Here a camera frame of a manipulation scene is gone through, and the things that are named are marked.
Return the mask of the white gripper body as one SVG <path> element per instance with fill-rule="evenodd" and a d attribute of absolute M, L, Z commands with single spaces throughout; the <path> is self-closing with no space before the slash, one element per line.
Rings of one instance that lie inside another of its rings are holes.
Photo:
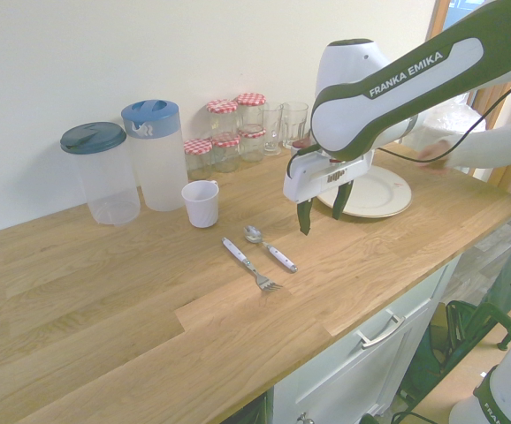
<path fill-rule="evenodd" d="M 319 151 L 294 155 L 287 165 L 283 194 L 295 203 L 308 201 L 366 174 L 372 160 L 372 151 L 350 162 L 334 162 Z"/>

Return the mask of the person hand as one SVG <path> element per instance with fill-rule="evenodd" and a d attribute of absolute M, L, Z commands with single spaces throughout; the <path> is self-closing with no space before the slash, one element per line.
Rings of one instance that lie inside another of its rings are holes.
<path fill-rule="evenodd" d="M 440 140 L 424 148 L 418 155 L 416 164 L 421 169 L 433 174 L 442 174 L 448 171 L 446 154 L 451 148 L 446 140 Z"/>

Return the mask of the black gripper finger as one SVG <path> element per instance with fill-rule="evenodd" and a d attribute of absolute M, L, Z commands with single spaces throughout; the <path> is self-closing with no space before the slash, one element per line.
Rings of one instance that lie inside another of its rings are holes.
<path fill-rule="evenodd" d="M 310 212 L 312 210 L 312 200 L 306 200 L 297 204 L 297 217 L 300 225 L 300 231 L 308 235 L 310 231 Z"/>
<path fill-rule="evenodd" d="M 337 195 L 332 205 L 332 217 L 334 219 L 339 220 L 343 215 L 343 211 L 347 205 L 347 201 L 352 192 L 353 185 L 354 181 L 351 180 L 338 187 Z"/>

